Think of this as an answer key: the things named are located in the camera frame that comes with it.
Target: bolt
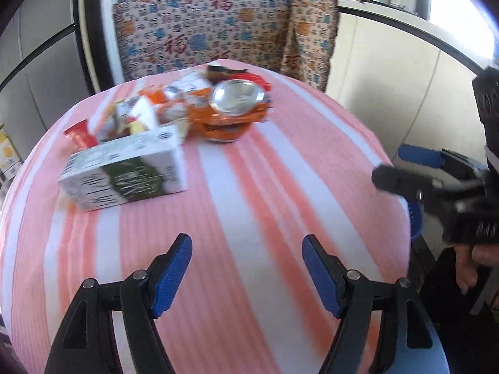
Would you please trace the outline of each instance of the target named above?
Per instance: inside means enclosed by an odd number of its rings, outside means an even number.
[[[143,278],[146,278],[147,276],[147,271],[145,270],[137,270],[133,273],[133,278],[136,280],[141,280]]]
[[[93,278],[87,278],[83,281],[83,288],[89,289],[95,285],[95,280]]]
[[[357,270],[348,270],[346,276],[353,281],[357,281],[360,278],[360,273]]]
[[[409,288],[411,286],[411,282],[409,281],[408,278],[401,278],[399,280],[399,284],[403,288]]]

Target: tablecloth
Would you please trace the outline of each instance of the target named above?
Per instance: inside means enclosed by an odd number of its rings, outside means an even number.
[[[87,118],[94,132],[110,103],[173,81],[178,72],[85,99],[33,149],[0,220],[2,315],[29,373],[43,373],[85,278],[122,280],[166,252],[180,232],[192,237],[193,258],[173,306],[157,321],[179,374],[318,372],[337,321],[301,259],[305,234],[316,234],[326,251],[370,279],[394,282],[406,274],[406,203],[371,183],[372,168],[389,163],[375,135],[318,90],[248,68],[273,85],[270,121],[234,143],[189,137],[185,192],[81,212],[57,183],[70,151],[66,128]],[[121,314],[113,314],[123,370],[132,373]]]

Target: blue gripper pad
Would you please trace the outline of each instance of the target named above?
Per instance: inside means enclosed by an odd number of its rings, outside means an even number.
[[[343,309],[338,287],[308,236],[305,236],[301,244],[301,254],[325,309],[338,319]]]
[[[402,160],[423,166],[440,168],[445,164],[445,160],[439,151],[433,151],[424,147],[400,145],[397,154]]]
[[[159,318],[171,307],[191,257],[192,239],[186,234],[180,234],[168,253],[158,256],[149,267],[148,272],[151,270],[150,293],[154,300],[151,312],[154,319]]]

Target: gray cabinet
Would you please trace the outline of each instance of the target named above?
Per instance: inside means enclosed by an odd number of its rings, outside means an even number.
[[[23,160],[46,132],[21,70],[0,91],[0,121]]]
[[[19,10],[0,36],[0,83],[21,63],[19,51]]]
[[[74,104],[90,96],[74,33],[43,51],[25,70],[34,100],[47,128]]]
[[[20,10],[23,58],[74,22],[72,0],[24,0]]]

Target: table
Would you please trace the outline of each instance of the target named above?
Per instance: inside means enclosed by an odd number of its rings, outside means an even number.
[[[93,132],[110,103],[178,72],[85,99],[34,148],[0,221],[2,315],[29,373],[43,373],[85,278],[122,280],[166,252],[180,232],[192,237],[193,258],[173,306],[157,321],[179,374],[318,372],[337,321],[301,259],[307,233],[370,279],[406,274],[407,206],[371,183],[372,168],[389,162],[375,135],[320,91],[248,68],[273,85],[270,121],[235,143],[188,138],[185,192],[80,212],[57,183],[69,156],[66,128],[87,118]],[[114,322],[124,373],[134,372],[120,313]],[[376,347],[379,317],[374,322],[363,369]]]

